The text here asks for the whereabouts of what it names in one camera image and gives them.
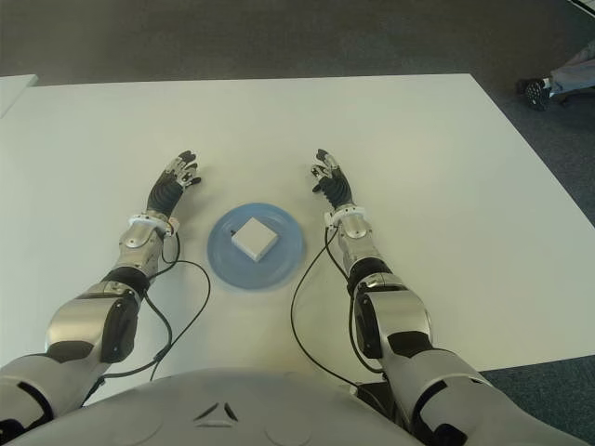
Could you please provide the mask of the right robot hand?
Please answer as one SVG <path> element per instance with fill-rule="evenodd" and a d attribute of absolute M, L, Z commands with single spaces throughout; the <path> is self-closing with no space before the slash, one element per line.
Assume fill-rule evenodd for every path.
<path fill-rule="evenodd" d="M 311 167 L 316 181 L 312 192 L 321 192 L 335 210 L 343 205 L 354 204 L 350 183 L 335 157 L 328 151 L 319 149 L 315 159 L 319 163 Z"/>

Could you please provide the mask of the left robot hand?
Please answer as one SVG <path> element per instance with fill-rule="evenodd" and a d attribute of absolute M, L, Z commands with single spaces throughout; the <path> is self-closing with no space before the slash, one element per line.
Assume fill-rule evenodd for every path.
<path fill-rule="evenodd" d="M 174 158 L 154 183 L 146 210 L 170 217 L 184 191 L 201 182 L 198 176 L 197 155 L 184 151 Z"/>

